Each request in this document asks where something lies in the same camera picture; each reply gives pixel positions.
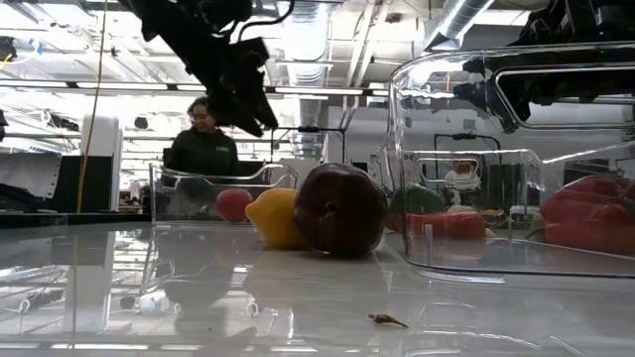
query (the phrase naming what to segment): transparent container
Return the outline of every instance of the transparent container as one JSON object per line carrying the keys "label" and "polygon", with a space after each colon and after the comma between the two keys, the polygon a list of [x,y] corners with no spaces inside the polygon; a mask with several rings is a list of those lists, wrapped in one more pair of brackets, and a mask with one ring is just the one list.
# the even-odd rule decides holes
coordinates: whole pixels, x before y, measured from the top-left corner
{"label": "transparent container", "polygon": [[635,277],[634,73],[635,45],[623,43],[400,67],[384,150],[407,260]]}
{"label": "transparent container", "polygon": [[150,165],[153,223],[248,224],[244,205],[270,188],[296,188],[298,174],[268,164],[250,177],[207,177]]}

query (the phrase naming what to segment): air duct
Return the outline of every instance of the air duct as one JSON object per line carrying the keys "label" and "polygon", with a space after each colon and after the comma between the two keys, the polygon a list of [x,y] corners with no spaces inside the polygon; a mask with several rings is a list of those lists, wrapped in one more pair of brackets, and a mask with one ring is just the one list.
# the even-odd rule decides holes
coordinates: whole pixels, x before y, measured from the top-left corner
{"label": "air duct", "polygon": [[463,35],[494,0],[447,0],[441,15],[426,23],[424,51],[460,50]]}
{"label": "air duct", "polygon": [[[285,23],[285,58],[289,84],[302,87],[326,85],[328,66],[324,62],[328,55],[328,26],[331,4],[298,2],[293,15]],[[328,125],[326,102],[319,97],[299,97],[296,126]],[[322,133],[296,133],[293,143],[298,143],[294,153],[298,158],[319,160],[323,144]]]}

